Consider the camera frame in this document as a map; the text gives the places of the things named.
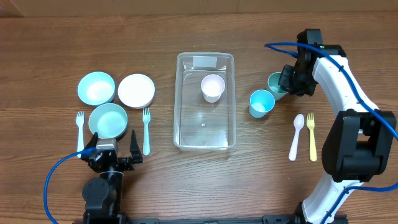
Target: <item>fork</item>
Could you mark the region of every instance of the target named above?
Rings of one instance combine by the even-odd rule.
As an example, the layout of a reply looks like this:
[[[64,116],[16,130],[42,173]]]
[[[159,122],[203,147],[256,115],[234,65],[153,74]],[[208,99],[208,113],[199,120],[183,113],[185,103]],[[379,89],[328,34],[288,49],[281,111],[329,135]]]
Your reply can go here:
[[[79,111],[76,116],[76,125],[79,127],[79,134],[77,138],[77,151],[80,152],[85,148],[85,139],[83,137],[83,125],[85,123],[85,112]]]
[[[148,156],[150,153],[149,130],[148,130],[148,124],[150,122],[149,108],[144,108],[144,111],[142,113],[143,113],[142,122],[144,122],[144,155]]]
[[[308,113],[307,115],[307,128],[310,130],[310,160],[315,162],[317,160],[317,149],[315,147],[315,137],[313,135],[313,129],[315,128],[313,113]]]

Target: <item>wooden table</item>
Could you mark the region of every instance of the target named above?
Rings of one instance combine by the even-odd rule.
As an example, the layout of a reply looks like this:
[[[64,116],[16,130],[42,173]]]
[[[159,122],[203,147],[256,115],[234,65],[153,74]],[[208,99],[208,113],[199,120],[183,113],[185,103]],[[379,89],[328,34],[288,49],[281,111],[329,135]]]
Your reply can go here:
[[[75,151],[78,111],[85,111],[86,142],[92,106],[76,88],[92,71],[116,84],[145,73],[156,85],[150,107],[152,153],[124,178],[123,210],[132,218],[261,217],[292,213],[322,176],[321,149],[333,124],[320,86],[312,97],[277,102],[264,119],[248,112],[250,94],[295,59],[264,48],[295,41],[305,28],[321,28],[326,44],[340,44],[368,97],[398,114],[396,12],[232,14],[0,19],[0,223],[50,223],[43,209],[50,168]],[[236,145],[229,152],[180,152],[173,144],[175,65],[180,52],[227,52],[236,68]],[[142,111],[125,109],[129,131],[119,143],[128,155],[131,129],[142,148]],[[315,113],[318,160],[308,158],[303,129],[295,162],[287,158],[298,113]],[[397,181],[398,145],[388,166],[365,185]],[[60,223],[81,221],[81,190],[98,176],[70,159],[54,173],[49,206]],[[396,223],[398,191],[355,192],[340,209],[350,223]]]

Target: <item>plastic cutlery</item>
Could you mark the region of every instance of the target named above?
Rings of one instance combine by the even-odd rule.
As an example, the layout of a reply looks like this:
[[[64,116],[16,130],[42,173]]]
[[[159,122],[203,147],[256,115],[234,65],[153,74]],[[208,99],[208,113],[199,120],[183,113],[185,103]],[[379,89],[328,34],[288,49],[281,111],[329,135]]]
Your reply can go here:
[[[76,125],[79,127],[78,129],[78,138],[77,138],[77,151],[80,152],[85,148],[85,139],[83,137],[83,125],[85,123],[85,112],[79,111],[76,116]]]
[[[308,113],[307,115],[307,128],[310,130],[310,160],[315,162],[317,160],[317,149],[315,147],[315,137],[313,135],[313,129],[315,128],[313,113]]]
[[[142,115],[142,122],[144,122],[144,150],[143,150],[143,154],[145,156],[148,156],[150,153],[149,129],[148,129],[148,124],[150,122],[149,108],[144,108],[143,115]]]
[[[294,133],[294,138],[292,142],[292,146],[290,147],[290,152],[289,152],[289,159],[291,161],[296,160],[297,156],[297,144],[299,143],[299,134],[300,130],[304,127],[304,115],[299,114],[294,118],[294,128],[296,129],[296,132]]]

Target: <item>spoon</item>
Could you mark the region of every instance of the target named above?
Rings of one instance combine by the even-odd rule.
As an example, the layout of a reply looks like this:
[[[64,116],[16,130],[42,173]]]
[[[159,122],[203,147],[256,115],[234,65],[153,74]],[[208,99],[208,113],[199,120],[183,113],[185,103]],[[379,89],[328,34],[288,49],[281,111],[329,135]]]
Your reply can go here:
[[[296,160],[296,155],[297,155],[297,144],[299,143],[299,134],[300,130],[304,127],[304,115],[299,114],[294,118],[294,128],[296,129],[296,132],[294,133],[294,138],[292,142],[292,147],[290,147],[290,152],[289,152],[289,159],[291,161]]]

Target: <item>spoon handle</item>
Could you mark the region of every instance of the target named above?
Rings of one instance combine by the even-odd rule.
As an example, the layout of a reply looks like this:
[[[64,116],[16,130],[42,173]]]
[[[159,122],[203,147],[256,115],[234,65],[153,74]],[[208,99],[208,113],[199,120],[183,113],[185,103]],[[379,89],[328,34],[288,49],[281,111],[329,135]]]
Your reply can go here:
[[[296,130],[296,132],[294,133],[292,146],[290,147],[290,152],[289,152],[289,159],[291,161],[296,160],[297,144],[299,143],[299,134],[300,134],[300,131],[298,131],[298,130]]]

